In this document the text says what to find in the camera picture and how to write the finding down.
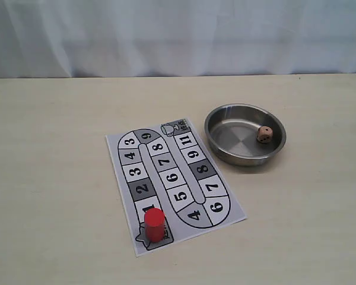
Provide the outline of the white backdrop curtain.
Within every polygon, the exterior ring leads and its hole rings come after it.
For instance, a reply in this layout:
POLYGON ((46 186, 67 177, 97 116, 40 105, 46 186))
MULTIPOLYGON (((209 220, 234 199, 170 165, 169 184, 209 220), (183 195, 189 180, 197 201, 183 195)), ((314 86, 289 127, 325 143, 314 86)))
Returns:
POLYGON ((356 73, 356 1, 0 1, 0 78, 356 73))

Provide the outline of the printed number game board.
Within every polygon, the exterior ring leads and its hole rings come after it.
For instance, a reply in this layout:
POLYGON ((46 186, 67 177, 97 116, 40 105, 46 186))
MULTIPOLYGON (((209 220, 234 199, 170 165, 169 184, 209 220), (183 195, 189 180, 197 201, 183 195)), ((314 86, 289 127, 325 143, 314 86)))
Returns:
POLYGON ((188 119, 107 135, 136 256, 246 219, 188 119), (144 215, 164 212, 164 236, 148 240, 144 215))

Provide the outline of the red cylinder game piece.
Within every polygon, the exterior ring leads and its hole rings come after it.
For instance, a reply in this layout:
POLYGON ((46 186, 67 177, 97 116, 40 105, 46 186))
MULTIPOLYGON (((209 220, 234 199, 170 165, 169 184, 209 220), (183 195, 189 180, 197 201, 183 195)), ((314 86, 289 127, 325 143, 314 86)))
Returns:
POLYGON ((150 208, 144 215, 145 232, 148 240, 158 243, 163 240, 165 215, 159 208, 150 208))

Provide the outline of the round steel bowl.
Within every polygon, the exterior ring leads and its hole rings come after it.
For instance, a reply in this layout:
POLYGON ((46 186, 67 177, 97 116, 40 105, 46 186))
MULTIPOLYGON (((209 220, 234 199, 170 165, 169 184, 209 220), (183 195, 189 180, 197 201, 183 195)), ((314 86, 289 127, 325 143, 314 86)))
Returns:
POLYGON ((286 130, 281 121, 261 107, 233 103, 219 106, 206 117, 204 130, 213 153, 226 163, 261 166, 284 147, 286 130), (258 129, 269 126, 274 134, 271 142, 257 141, 258 129))

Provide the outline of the wooden die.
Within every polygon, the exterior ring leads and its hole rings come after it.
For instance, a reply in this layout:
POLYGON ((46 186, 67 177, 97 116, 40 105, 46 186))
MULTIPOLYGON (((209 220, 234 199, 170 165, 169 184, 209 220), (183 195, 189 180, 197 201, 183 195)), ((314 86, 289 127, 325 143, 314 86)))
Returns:
POLYGON ((272 140, 273 137, 273 130, 269 126, 261 126, 258 129, 258 134, 257 134, 257 141, 263 144, 269 143, 272 140))

